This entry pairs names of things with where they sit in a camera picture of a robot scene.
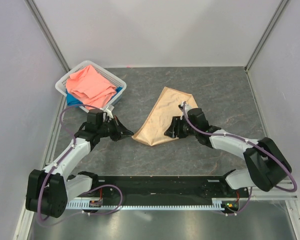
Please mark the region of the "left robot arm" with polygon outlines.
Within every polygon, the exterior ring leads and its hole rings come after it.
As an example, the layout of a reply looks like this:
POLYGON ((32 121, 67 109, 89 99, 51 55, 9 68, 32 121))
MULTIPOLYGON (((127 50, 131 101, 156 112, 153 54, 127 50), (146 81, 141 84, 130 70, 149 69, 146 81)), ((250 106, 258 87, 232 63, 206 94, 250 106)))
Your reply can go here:
POLYGON ((61 155, 44 169, 34 169, 29 174, 25 208, 59 218, 68 202, 79 195, 85 193, 89 197, 96 196, 100 191, 97 174, 83 171, 71 176, 71 172, 102 138, 117 142, 133 134, 116 116, 109 117, 100 109, 90 110, 86 121, 61 155))

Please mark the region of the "peach satin napkin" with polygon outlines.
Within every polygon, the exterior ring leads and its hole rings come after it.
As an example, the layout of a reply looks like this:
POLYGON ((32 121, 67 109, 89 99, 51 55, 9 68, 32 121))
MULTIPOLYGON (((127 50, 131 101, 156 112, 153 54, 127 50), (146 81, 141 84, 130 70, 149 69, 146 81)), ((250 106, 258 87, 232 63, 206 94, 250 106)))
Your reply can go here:
POLYGON ((198 106, 192 94, 164 87, 147 119, 132 139, 151 147, 173 141, 173 138, 164 133, 173 117, 182 115, 179 105, 183 102, 192 108, 198 106))

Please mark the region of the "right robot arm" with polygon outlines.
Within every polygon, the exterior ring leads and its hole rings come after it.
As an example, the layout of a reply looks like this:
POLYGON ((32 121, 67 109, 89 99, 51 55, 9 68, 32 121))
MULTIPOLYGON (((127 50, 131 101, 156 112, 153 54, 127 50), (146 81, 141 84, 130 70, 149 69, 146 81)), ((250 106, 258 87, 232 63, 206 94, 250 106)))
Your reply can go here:
POLYGON ((250 139, 231 134, 209 124, 201 108, 191 108, 188 104, 179 108, 182 115, 172 117, 165 136, 172 139, 194 136, 203 146, 228 152, 245 161, 246 169, 231 170, 224 175, 224 181, 219 184, 223 196, 230 197, 238 189, 250 187, 269 192, 278 188, 286 177, 293 184, 290 192, 297 190, 292 168, 271 138, 250 139))

